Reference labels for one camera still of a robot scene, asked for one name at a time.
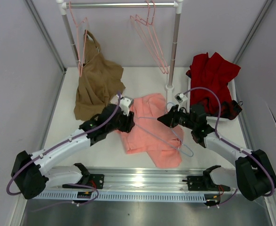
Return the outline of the blue wire hanger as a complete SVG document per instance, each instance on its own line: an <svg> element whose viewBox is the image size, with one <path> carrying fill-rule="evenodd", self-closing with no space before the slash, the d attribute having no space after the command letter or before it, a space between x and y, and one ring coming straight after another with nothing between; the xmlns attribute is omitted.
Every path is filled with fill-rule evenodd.
<svg viewBox="0 0 276 226"><path fill-rule="evenodd" d="M165 108L165 113L167 112L167 107L168 105L172 105L172 106L175 106L174 103L172 102L168 102L166 104L166 108ZM134 119L135 119L135 122L138 122L139 119L149 119L149 120L157 120L157 118L154 118L154 117L137 117L137 116L134 116ZM176 136L176 138L180 141L180 146L179 147L176 147L174 145L172 145L171 143L168 143L166 140L162 139L161 137L158 137L157 135L151 133L149 130L143 128L142 126L140 126L139 124L136 124L137 127L139 127L140 129L142 129L143 131L145 131L146 133L150 134L152 137L162 141L163 143L165 143L166 145L170 146L171 148L173 149L176 149L177 151L181 152L182 154L184 154L185 156L187 157L193 157L194 156L194 152L190 149L190 147L188 147L186 144L184 144L183 140L184 140L184 130L181 129L181 132L182 132L182 135L179 136L179 134L176 133L176 131L173 129L173 128L169 128L169 130ZM184 146L185 148L187 148L191 155L187 154L186 152L184 152L181 147Z"/></svg>

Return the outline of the pink skirt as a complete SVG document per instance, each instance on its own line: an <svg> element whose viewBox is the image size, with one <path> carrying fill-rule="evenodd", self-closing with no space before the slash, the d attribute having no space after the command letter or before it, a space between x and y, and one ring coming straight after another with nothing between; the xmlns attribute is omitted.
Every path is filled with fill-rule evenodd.
<svg viewBox="0 0 276 226"><path fill-rule="evenodd" d="M165 114L166 100L160 93L153 93L143 97L135 98L130 110L137 117L158 118ZM169 130L169 127L159 121L139 119L130 133L119 132L126 154L147 153L156 167L161 169L176 168L181 162L181 154L162 141L152 137L136 126L139 124L151 133L161 137L168 143L179 147L180 141ZM181 127L174 128L177 134L182 135Z"/></svg>

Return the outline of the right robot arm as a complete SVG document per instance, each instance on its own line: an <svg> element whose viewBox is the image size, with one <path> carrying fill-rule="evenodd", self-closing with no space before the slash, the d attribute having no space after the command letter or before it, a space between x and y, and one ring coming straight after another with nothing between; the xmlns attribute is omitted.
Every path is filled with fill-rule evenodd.
<svg viewBox="0 0 276 226"><path fill-rule="evenodd" d="M276 174L267 154L261 149L252 151L239 147L223 138L208 124L203 106L193 105L186 113L175 105L157 120L169 128L180 125L190 129L197 144L214 151L235 167L226 169L215 165L204 170L202 185L205 189L213 190L217 186L235 188L250 201L273 195Z"/></svg>

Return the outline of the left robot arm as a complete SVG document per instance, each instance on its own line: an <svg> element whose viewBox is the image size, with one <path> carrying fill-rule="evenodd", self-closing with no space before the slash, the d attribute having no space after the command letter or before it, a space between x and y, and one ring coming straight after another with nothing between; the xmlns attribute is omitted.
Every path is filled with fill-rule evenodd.
<svg viewBox="0 0 276 226"><path fill-rule="evenodd" d="M11 177L20 193L27 200L42 193L46 188L98 188L98 182L82 163L69 167L58 166L60 162L78 151L88 149L104 140L114 131L129 133L134 127L134 113L109 104L101 113L82 123L64 141L48 150L31 154L20 152L15 159Z"/></svg>

